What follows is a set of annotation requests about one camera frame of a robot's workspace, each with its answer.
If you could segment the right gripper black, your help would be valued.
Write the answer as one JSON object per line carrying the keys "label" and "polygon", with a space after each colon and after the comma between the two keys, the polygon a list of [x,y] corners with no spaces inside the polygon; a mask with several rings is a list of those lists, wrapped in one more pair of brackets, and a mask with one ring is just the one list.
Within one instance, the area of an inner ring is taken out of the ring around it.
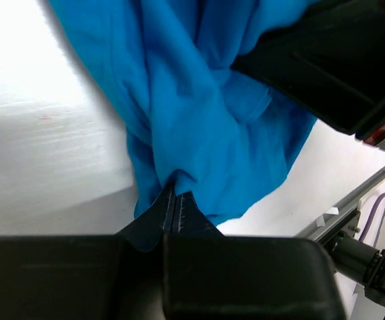
{"label": "right gripper black", "polygon": [[385,151],[385,1],[319,1],[232,68]]}

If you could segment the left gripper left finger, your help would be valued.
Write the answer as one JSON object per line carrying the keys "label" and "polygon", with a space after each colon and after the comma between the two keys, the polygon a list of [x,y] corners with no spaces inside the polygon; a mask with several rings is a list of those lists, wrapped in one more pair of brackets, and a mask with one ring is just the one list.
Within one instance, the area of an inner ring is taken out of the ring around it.
{"label": "left gripper left finger", "polygon": [[171,230],[175,210],[174,189],[173,183],[166,185],[153,204],[116,236],[122,237],[139,252],[152,251],[163,233]]}

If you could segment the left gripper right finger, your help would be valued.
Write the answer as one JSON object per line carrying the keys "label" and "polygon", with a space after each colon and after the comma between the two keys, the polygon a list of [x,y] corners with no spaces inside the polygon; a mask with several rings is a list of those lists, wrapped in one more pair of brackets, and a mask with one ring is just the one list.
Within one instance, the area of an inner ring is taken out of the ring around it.
{"label": "left gripper right finger", "polygon": [[223,234],[198,209],[191,192],[175,199],[171,233],[198,237],[223,237]]}

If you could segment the blue t shirt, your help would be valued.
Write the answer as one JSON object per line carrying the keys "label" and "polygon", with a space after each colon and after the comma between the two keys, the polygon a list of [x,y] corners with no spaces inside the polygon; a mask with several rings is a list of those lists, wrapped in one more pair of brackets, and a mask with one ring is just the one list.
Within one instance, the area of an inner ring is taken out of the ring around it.
{"label": "blue t shirt", "polygon": [[309,1],[52,1],[80,61],[125,122],[135,215],[167,183],[214,223],[285,180],[315,116],[231,69]]}

